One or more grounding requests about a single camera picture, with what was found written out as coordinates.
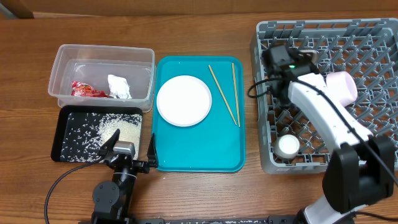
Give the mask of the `white rice pile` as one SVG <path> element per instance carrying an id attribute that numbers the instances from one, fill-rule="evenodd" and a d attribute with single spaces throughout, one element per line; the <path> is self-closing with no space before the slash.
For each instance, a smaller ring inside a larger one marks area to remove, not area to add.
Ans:
<path id="1" fill-rule="evenodd" d="M 142 116 L 115 113 L 70 113 L 61 141 L 62 162 L 93 162 L 100 147 L 119 129 L 120 141 L 133 142 L 134 158 L 139 155 Z"/>

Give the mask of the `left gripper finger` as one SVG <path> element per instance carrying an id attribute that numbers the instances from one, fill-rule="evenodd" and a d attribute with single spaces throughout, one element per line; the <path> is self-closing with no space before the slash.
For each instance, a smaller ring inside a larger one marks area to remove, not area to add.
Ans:
<path id="1" fill-rule="evenodd" d="M 117 129 L 114 134 L 100 147 L 98 155 L 105 156 L 109 151 L 113 151 L 114 145 L 119 140 L 120 130 Z"/>
<path id="2" fill-rule="evenodd" d="M 147 158 L 150 167 L 158 168 L 159 159 L 155 148 L 155 134 L 152 133 L 150 144 L 147 150 Z"/>

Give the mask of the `wooden chopstick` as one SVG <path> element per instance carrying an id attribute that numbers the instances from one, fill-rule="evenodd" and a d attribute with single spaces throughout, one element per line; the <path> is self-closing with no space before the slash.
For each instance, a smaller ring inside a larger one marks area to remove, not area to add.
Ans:
<path id="1" fill-rule="evenodd" d="M 231 67 L 232 67 L 233 82 L 234 82 L 234 95 L 235 95 L 235 102 L 236 102 L 236 114 L 237 114 L 237 120 L 238 120 L 238 127 L 240 127 L 241 123 L 240 123 L 240 116 L 239 116 L 239 100 L 238 100 L 238 91 L 237 91 L 237 83 L 236 83 L 236 72 L 235 72 L 234 63 L 231 63 Z"/>
<path id="2" fill-rule="evenodd" d="M 235 124 L 235 125 L 238 125 L 238 124 L 237 124 L 237 121 L 236 121 L 236 119 L 235 119 L 235 117 L 234 117 L 234 114 L 233 114 L 233 112 L 231 111 L 231 108 L 230 108 L 230 106 L 229 106 L 229 103 L 228 103 L 228 101 L 227 101 L 227 99 L 226 99 L 226 97 L 225 97 L 225 95 L 224 95 L 224 93 L 223 93 L 223 90 L 222 90 L 222 88 L 221 88 L 221 86 L 220 86 L 220 84 L 219 84 L 219 82 L 218 82 L 218 80 L 217 80 L 217 77 L 216 77 L 216 75 L 215 75 L 215 73 L 214 73 L 214 71 L 213 71 L 211 65 L 208 65 L 208 68 L 209 68 L 209 70 L 210 70 L 210 72 L 211 72 L 211 75 L 212 75 L 212 77 L 213 77 L 213 79 L 214 79 L 214 81 L 215 81 L 215 83 L 216 83 L 216 86 L 217 86 L 218 89 L 219 89 L 219 92 L 220 92 L 220 94 L 221 94 L 221 97 L 223 98 L 223 101 L 224 101 L 224 103 L 225 103 L 225 105 L 226 105 L 226 107 L 227 107 L 227 110 L 229 111 L 230 116 L 232 117 L 232 120 L 233 120 L 234 124 Z"/>

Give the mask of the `small white plate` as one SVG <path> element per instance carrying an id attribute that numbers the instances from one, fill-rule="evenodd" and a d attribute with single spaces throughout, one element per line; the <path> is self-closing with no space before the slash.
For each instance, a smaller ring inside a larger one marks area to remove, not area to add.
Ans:
<path id="1" fill-rule="evenodd" d="M 357 100 L 356 84 L 353 77 L 346 71 L 329 73 L 326 76 L 326 85 L 329 92 L 343 106 L 348 106 Z"/>

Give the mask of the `white napkin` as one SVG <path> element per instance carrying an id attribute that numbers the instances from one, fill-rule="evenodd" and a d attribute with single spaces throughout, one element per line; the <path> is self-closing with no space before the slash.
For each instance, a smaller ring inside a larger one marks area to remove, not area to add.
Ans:
<path id="1" fill-rule="evenodd" d="M 123 77 L 108 75 L 109 96 L 119 99 L 132 99 L 130 86 Z"/>

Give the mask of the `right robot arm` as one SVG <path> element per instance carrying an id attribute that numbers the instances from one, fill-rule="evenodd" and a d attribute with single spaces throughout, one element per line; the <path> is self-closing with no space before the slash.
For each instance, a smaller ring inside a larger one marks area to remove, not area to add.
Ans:
<path id="1" fill-rule="evenodd" d="M 284 45 L 263 51 L 271 93 L 298 107 L 330 151 L 323 195 L 301 209 L 294 223 L 353 223 L 360 209 L 392 196 L 396 147 L 373 136 L 330 93 L 309 55 Z"/>

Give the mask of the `large white plate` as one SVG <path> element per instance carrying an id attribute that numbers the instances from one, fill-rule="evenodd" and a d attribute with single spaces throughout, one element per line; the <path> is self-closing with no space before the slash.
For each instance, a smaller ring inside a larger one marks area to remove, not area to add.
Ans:
<path id="1" fill-rule="evenodd" d="M 180 75 L 166 81 L 157 93 L 156 106 L 161 117 L 178 127 L 202 122 L 212 106 L 208 86 L 199 78 Z"/>

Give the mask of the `red sauce packet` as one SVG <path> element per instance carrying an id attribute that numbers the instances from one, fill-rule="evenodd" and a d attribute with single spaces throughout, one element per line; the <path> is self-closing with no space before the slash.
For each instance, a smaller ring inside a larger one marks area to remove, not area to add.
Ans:
<path id="1" fill-rule="evenodd" d="M 87 97 L 98 97 L 107 98 L 107 94 L 104 91 L 96 90 L 91 85 L 83 82 L 72 82 L 72 93 L 71 96 L 87 96 Z"/>

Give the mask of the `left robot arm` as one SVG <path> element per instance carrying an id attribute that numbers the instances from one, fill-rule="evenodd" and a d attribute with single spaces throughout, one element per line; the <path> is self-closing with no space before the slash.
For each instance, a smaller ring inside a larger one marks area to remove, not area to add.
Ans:
<path id="1" fill-rule="evenodd" d="M 129 213 L 134 184 L 138 173 L 148 174 L 151 168 L 159 166 L 153 134 L 147 150 L 147 161 L 134 159 L 134 144 L 119 140 L 120 130 L 100 147 L 99 155 L 114 173 L 109 181 L 99 183 L 93 191 L 94 212 L 91 222 L 139 223 Z"/>

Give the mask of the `white cup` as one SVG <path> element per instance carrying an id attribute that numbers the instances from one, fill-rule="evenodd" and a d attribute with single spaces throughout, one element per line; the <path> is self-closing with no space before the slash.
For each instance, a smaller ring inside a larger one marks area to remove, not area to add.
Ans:
<path id="1" fill-rule="evenodd" d="M 274 144 L 274 154 L 280 159 L 293 159 L 299 153 L 298 138 L 291 134 L 279 137 Z"/>

